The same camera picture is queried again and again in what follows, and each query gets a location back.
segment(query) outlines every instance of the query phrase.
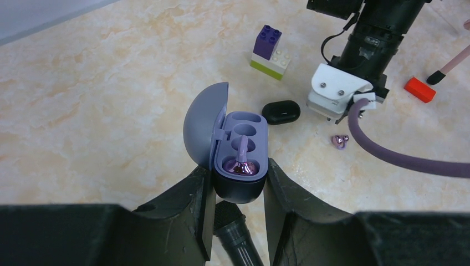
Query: marble surface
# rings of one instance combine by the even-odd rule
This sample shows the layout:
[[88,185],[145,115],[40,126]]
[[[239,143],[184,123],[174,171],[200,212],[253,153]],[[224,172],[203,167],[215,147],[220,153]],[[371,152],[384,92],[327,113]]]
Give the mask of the marble surface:
[[[0,47],[0,203],[114,202],[128,209],[194,169],[182,141],[187,108],[205,87],[230,83],[228,112],[298,102],[293,124],[272,126],[269,155],[329,204],[359,210],[470,211],[470,181],[388,165],[353,140],[345,151],[305,106],[323,62],[320,45],[346,23],[306,1],[122,0]],[[470,161],[470,64],[463,62],[424,104],[403,90],[425,80],[470,42],[467,0],[427,4],[386,74],[389,97],[361,120],[375,141],[409,155]],[[249,66],[264,24],[283,32],[292,61],[282,81]],[[339,55],[347,35],[326,54]],[[263,199],[241,206],[268,264]],[[230,265],[214,240],[210,265]]]

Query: open case lid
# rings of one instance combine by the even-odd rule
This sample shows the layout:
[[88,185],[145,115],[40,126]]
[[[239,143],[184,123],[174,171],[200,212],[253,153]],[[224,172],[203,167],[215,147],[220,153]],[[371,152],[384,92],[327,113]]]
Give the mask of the open case lid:
[[186,151],[198,165],[211,170],[214,166],[216,140],[227,112],[228,82],[205,88],[192,102],[183,125]]

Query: black oval object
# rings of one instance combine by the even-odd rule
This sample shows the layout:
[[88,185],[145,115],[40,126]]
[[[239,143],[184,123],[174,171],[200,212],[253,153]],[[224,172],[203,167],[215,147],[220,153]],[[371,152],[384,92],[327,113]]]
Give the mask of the black oval object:
[[300,117],[300,106],[291,100],[277,101],[263,107],[261,115],[270,125],[294,122]]

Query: orange block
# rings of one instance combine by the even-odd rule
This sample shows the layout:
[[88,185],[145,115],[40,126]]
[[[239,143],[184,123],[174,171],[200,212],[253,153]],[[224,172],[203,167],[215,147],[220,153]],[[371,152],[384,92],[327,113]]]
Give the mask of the orange block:
[[431,89],[417,78],[411,78],[405,85],[405,90],[416,96],[418,99],[429,103],[436,95],[436,91]]

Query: purple tube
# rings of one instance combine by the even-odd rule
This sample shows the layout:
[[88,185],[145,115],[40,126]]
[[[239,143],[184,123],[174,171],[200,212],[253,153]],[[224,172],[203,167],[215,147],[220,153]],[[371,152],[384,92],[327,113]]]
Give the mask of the purple tube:
[[373,142],[359,127],[359,111],[368,103],[368,99],[360,99],[352,105],[348,114],[348,126],[351,135],[365,151],[385,162],[409,170],[440,176],[470,178],[470,163],[434,161],[412,157],[388,150]]

